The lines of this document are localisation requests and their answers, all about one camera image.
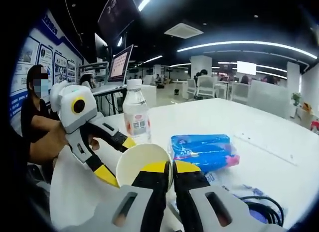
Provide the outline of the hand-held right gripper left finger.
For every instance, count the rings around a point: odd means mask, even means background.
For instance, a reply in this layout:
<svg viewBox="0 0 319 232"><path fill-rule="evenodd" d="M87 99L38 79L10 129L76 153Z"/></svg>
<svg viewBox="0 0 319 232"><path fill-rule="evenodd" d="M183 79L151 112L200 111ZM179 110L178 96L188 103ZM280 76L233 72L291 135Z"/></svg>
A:
<svg viewBox="0 0 319 232"><path fill-rule="evenodd" d="M159 232L166 208L169 184L168 161L146 165L132 185L123 185L99 203L94 214L63 232Z"/></svg>

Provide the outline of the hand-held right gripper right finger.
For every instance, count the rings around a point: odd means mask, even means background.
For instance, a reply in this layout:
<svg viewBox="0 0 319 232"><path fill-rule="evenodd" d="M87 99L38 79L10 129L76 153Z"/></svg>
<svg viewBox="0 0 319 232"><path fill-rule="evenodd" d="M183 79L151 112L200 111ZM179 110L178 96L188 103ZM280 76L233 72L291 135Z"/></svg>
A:
<svg viewBox="0 0 319 232"><path fill-rule="evenodd" d="M248 205L219 186L211 185L199 167L173 162L173 182L180 221L186 232L283 232L251 216Z"/></svg>

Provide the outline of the person's left hand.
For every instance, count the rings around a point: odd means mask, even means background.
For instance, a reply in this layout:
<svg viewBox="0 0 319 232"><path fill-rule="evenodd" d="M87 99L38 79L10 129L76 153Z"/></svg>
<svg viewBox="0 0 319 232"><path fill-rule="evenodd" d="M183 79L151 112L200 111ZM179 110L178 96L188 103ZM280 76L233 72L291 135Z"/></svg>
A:
<svg viewBox="0 0 319 232"><path fill-rule="evenodd" d="M68 142L65 138L65 130L60 122L55 124L53 128L47 133L49 141L53 143L53 155L57 156L59 152L68 145ZM94 151L100 148L99 142L94 138L94 135L88 135L87 141Z"/></svg>

